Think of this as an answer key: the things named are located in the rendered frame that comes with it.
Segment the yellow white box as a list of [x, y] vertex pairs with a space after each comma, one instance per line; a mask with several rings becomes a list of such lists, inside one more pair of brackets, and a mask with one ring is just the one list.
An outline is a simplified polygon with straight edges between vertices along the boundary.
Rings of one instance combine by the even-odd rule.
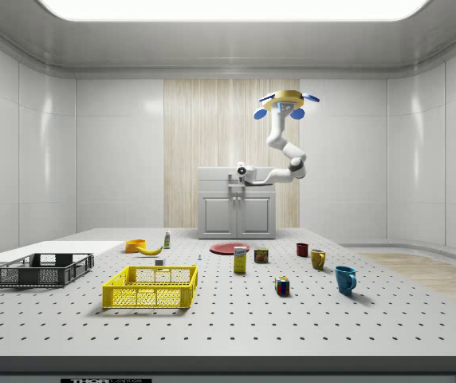
[[246, 254], [247, 246], [235, 246], [234, 247], [234, 272], [239, 274], [245, 274], [246, 272]]

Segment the white cabinet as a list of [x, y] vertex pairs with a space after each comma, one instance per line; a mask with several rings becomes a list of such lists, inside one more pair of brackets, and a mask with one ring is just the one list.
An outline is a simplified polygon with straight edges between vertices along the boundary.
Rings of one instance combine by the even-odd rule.
[[198, 168], [200, 239], [273, 239], [276, 193], [270, 185], [245, 185], [236, 167]]

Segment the blue mug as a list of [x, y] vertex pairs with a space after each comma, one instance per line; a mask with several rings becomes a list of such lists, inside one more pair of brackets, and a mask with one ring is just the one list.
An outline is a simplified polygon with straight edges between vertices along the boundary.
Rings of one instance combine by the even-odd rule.
[[335, 275], [339, 292], [344, 295], [351, 295], [357, 284], [356, 270], [347, 266], [337, 266]]

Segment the drone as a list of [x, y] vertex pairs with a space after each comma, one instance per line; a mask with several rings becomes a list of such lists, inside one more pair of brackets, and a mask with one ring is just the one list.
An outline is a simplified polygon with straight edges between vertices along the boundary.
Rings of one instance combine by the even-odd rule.
[[274, 93], [269, 93], [265, 97], [257, 100], [258, 102], [261, 102], [262, 107], [260, 107], [254, 112], [254, 119], [259, 120], [263, 118], [266, 115], [266, 113], [271, 110], [271, 106], [273, 104], [278, 103], [278, 107], [280, 108], [281, 104], [283, 103], [292, 103], [294, 104], [294, 106], [290, 116], [295, 120], [300, 120], [305, 115], [305, 111], [301, 108], [301, 106], [304, 104], [304, 99], [314, 102], [320, 101], [319, 98], [313, 95], [301, 93], [296, 90], [285, 89], [276, 91]]

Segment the yellow basket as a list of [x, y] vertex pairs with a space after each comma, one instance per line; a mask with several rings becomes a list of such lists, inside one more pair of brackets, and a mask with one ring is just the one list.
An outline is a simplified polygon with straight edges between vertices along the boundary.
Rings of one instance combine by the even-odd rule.
[[128, 266], [103, 285], [104, 308], [188, 308], [198, 267]]

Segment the white board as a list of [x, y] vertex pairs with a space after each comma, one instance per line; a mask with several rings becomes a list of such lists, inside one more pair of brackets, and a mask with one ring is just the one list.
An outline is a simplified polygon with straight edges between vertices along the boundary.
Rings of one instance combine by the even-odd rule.
[[0, 263], [8, 263], [34, 253], [58, 254], [85, 254], [99, 255], [122, 244], [122, 241], [43, 241], [11, 251], [0, 253]]

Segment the red plate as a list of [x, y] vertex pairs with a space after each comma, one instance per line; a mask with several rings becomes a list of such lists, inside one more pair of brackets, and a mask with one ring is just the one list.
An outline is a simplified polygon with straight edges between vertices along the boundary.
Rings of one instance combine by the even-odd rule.
[[217, 255], [243, 255], [249, 249], [244, 243], [216, 243], [210, 247], [210, 252]]

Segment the dark grey basket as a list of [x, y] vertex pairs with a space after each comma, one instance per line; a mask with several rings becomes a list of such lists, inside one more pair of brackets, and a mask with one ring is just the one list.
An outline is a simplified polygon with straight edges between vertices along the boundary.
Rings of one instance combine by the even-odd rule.
[[0, 286], [62, 287], [93, 266], [93, 253], [33, 253], [0, 265]]

